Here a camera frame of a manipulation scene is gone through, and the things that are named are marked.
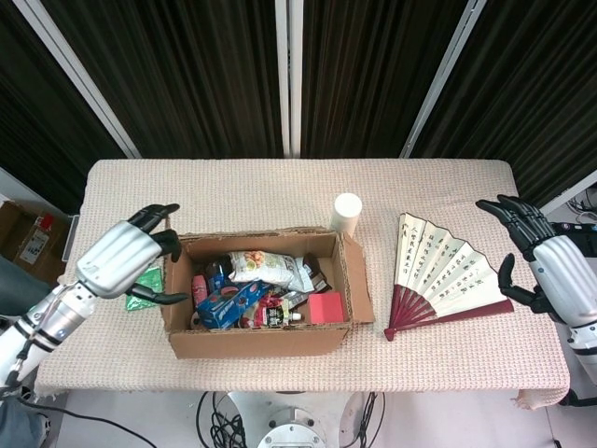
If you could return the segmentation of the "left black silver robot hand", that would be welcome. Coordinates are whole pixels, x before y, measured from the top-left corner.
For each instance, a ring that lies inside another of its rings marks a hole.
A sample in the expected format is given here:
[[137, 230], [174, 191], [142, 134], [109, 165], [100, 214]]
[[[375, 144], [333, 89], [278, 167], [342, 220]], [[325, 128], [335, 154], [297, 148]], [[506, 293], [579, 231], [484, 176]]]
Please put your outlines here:
[[177, 233], [153, 230], [180, 208], [177, 203], [151, 204], [109, 229], [76, 263], [76, 278], [95, 296], [114, 299], [122, 294], [173, 305], [188, 299], [187, 293], [158, 293], [137, 279], [158, 258], [177, 262], [182, 246]]

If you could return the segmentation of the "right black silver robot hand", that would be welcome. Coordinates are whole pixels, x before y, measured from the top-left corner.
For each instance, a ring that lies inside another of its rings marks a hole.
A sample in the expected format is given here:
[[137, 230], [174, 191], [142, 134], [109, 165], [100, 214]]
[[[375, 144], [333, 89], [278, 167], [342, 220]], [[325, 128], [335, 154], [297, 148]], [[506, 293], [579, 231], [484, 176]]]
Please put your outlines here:
[[570, 328], [596, 323], [596, 273], [569, 237], [558, 235], [536, 206], [518, 197], [499, 194], [495, 202], [478, 200], [476, 206], [507, 229], [536, 281], [532, 290], [516, 286], [515, 257], [508, 254], [498, 271], [503, 295]]

